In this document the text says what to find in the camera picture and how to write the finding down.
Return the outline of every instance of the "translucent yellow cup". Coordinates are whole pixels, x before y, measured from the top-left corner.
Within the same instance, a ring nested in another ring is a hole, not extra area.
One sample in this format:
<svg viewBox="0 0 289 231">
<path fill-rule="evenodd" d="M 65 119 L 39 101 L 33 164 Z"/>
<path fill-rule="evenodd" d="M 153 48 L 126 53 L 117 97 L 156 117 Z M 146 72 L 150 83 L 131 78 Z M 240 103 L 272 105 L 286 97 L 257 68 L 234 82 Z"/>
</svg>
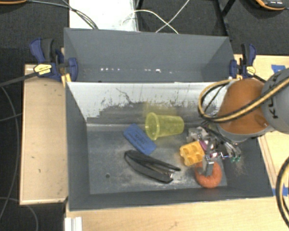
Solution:
<svg viewBox="0 0 289 231">
<path fill-rule="evenodd" d="M 155 141 L 159 137 L 183 133 L 184 121 L 180 116 L 156 115 L 150 112 L 145 118 L 145 132 Z"/>
</svg>

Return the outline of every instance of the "yellow lego brick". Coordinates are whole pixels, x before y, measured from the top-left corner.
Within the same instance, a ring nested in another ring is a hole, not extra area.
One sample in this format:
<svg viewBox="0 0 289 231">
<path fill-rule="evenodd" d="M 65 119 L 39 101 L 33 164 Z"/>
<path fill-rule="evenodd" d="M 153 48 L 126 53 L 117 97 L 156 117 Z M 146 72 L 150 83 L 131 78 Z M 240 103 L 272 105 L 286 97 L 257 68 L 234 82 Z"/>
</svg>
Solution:
<svg viewBox="0 0 289 231">
<path fill-rule="evenodd" d="M 180 155 L 184 158 L 184 164 L 191 166 L 202 161 L 203 149 L 199 141 L 194 141 L 180 147 Z"/>
</svg>

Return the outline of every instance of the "wooden table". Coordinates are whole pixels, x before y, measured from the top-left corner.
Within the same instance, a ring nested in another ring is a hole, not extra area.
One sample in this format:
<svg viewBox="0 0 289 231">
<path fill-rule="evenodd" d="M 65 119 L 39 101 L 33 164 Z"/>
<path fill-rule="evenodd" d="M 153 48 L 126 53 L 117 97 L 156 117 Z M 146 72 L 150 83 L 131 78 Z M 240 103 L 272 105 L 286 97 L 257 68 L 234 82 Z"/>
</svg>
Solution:
<svg viewBox="0 0 289 231">
<path fill-rule="evenodd" d="M 273 74 L 271 64 L 289 67 L 289 57 L 259 55 L 254 67 L 267 79 Z M 26 65 L 26 74 L 30 72 L 32 66 Z M 64 202 L 67 198 L 63 107 L 61 83 L 37 77 L 25 81 L 21 205 Z M 259 141 L 274 186 L 289 155 L 289 135 L 273 132 Z M 66 216 L 82 217 L 84 231 L 288 230 L 274 197 L 77 212 L 67 208 Z"/>
</svg>

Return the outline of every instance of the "gray bin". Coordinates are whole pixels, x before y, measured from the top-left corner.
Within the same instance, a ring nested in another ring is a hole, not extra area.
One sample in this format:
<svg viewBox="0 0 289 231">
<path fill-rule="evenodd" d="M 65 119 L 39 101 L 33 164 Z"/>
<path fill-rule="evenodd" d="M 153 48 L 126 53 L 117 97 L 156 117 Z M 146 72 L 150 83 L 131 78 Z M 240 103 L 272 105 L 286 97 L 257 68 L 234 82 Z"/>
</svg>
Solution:
<svg viewBox="0 0 289 231">
<path fill-rule="evenodd" d="M 228 75 L 233 53 L 227 37 L 66 29 L 65 49 L 79 63 L 78 81 L 66 86 L 70 210 L 272 196 L 256 139 L 242 144 L 240 170 L 229 160 L 218 162 L 223 179 L 215 189 L 201 188 L 179 156 L 187 129 L 201 122 L 200 92 Z M 133 149 L 124 129 L 132 123 L 144 129 L 152 111 L 185 122 L 183 134 L 157 139 L 151 154 L 182 169 L 170 184 L 138 174 L 123 158 Z"/>
</svg>

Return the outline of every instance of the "white paper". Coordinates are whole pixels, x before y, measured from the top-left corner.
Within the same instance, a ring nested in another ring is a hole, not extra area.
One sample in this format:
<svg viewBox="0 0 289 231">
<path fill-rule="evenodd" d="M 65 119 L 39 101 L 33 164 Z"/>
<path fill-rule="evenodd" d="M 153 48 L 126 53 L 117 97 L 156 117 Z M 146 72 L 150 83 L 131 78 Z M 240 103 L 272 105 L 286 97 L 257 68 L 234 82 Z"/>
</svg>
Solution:
<svg viewBox="0 0 289 231">
<path fill-rule="evenodd" d="M 136 31 L 133 0 L 69 0 L 72 8 L 89 16 L 99 29 Z M 70 11 L 71 28 L 90 28 L 76 13 Z"/>
</svg>

